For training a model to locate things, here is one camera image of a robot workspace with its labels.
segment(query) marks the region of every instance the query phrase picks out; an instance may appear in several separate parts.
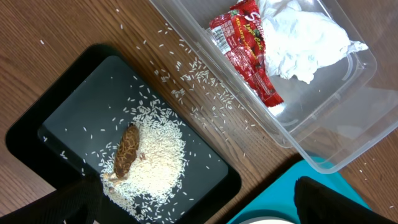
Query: wooden surface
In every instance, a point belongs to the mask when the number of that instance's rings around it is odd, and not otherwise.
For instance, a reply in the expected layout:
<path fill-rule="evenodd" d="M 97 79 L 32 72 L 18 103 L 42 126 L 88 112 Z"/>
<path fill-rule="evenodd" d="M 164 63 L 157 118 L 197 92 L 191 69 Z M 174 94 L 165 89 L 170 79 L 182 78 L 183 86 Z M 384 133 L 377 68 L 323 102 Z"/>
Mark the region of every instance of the wooden surface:
<path fill-rule="evenodd" d="M 350 0 L 340 4 L 377 58 L 377 74 L 396 76 L 398 1 Z M 173 30 L 164 34 L 165 21 L 149 1 L 3 0 L 0 9 L 0 215 L 53 191 L 8 153 L 4 143 L 7 129 L 85 48 L 98 42 L 119 49 L 139 73 L 145 74 L 144 79 L 240 173 L 243 181 L 240 193 L 208 223 L 224 223 L 300 159 L 294 150 L 278 147 L 257 126 L 245 130 L 245 120 L 249 124 L 255 122 L 246 111 L 237 109 L 236 101 L 233 102 L 235 109 L 217 111 L 219 115 L 226 115 L 226 124 L 223 124 L 224 117 L 212 117 L 213 105 L 221 105 L 213 96 L 222 88 L 206 86 L 206 90 L 201 90 L 197 86 L 195 91 L 188 91 L 192 83 L 179 79 L 175 62 L 179 60 L 187 65 L 195 56 L 178 46 L 180 37 Z M 154 70 L 161 68 L 170 72 L 176 84 L 162 83 L 154 75 Z M 187 91 L 183 105 L 170 94 L 181 88 Z M 205 121 L 190 116 L 191 108 L 200 106 L 203 110 L 198 113 Z M 214 128 L 221 125 L 226 131 L 224 134 Z M 375 212 L 395 222 L 398 222 L 397 145 L 398 131 L 393 131 L 341 171 Z"/>

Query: white tissue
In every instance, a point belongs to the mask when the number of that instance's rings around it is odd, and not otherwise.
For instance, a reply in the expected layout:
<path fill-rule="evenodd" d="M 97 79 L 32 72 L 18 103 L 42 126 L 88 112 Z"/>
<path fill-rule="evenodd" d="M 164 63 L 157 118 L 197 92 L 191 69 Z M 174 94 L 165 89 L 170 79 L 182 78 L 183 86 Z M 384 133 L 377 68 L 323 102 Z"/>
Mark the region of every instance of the white tissue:
<path fill-rule="evenodd" d="M 303 12 L 296 0 L 259 0 L 266 43 L 267 74 L 310 83 L 318 68 L 333 65 L 351 52 L 367 50 L 320 12 Z"/>

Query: blue tray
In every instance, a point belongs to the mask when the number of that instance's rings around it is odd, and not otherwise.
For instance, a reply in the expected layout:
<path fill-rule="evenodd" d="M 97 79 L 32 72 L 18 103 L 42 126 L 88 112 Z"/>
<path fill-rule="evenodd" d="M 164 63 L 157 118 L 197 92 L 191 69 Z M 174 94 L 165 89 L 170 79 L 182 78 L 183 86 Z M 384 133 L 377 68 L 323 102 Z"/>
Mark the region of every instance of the blue tray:
<path fill-rule="evenodd" d="M 258 195 L 228 223 L 238 224 L 256 217 L 279 217 L 293 223 L 300 223 L 297 209 L 294 205 L 294 185 L 303 176 L 311 177 L 354 202 L 370 209 L 339 173 L 320 174 L 310 167 L 306 161 L 300 161 Z"/>

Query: transparent container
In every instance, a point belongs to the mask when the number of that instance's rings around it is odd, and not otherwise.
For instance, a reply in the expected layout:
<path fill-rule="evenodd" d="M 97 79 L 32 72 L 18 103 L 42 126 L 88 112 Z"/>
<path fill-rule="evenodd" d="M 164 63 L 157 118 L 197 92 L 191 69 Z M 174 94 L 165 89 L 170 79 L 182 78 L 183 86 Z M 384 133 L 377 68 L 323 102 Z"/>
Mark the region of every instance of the transparent container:
<path fill-rule="evenodd" d="M 338 171 L 398 126 L 396 86 L 379 82 L 370 50 L 319 69 L 311 84 L 271 77 L 285 103 L 269 110 L 246 85 L 206 31 L 235 0 L 151 0 L 214 75 L 282 147 L 294 147 L 317 171 Z M 303 11 L 322 12 L 363 41 L 335 0 L 299 0 Z"/>

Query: black tray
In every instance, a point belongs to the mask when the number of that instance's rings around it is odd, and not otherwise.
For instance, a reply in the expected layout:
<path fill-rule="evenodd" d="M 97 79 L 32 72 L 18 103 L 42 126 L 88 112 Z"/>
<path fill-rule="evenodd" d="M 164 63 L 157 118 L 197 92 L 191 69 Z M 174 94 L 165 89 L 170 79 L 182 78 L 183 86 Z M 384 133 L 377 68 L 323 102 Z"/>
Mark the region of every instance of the black tray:
<path fill-rule="evenodd" d="M 84 178 L 81 168 L 85 174 L 99 175 L 101 156 L 97 158 L 91 152 L 105 149 L 110 141 L 119 142 L 127 122 L 133 117 L 123 108 L 136 107 L 140 91 L 148 98 L 154 95 L 163 103 L 163 108 L 169 108 L 118 51 L 103 44 L 93 45 L 10 128 L 6 135 L 7 148 L 56 189 Z M 136 101 L 127 102 L 129 97 Z M 144 105 L 149 104 L 149 100 L 140 100 Z M 176 223 L 203 223 L 237 194 L 241 179 L 187 123 L 182 122 L 185 126 L 180 125 L 180 129 L 187 143 L 185 158 L 190 160 L 189 166 L 185 167 L 182 190 L 168 205 L 162 206 L 164 214 L 158 215 L 168 217 L 167 211 L 175 208 L 172 218 L 177 219 Z M 62 151 L 68 159 L 60 156 Z M 97 216 L 101 224 L 138 223 L 107 196 L 103 197 Z"/>

